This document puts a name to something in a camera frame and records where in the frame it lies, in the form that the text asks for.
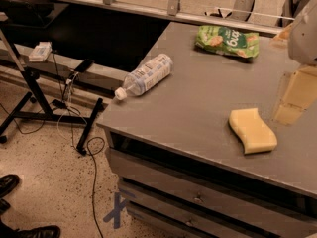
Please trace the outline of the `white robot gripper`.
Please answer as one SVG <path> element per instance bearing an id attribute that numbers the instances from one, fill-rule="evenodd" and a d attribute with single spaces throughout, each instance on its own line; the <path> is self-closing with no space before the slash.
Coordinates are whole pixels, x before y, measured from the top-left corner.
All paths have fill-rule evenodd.
<path id="1" fill-rule="evenodd" d="M 317 100 L 317 0 L 310 0 L 296 16 L 270 41 L 275 47 L 286 48 L 291 59 L 301 66 L 290 75 L 277 105 L 274 120 L 294 124 Z"/>

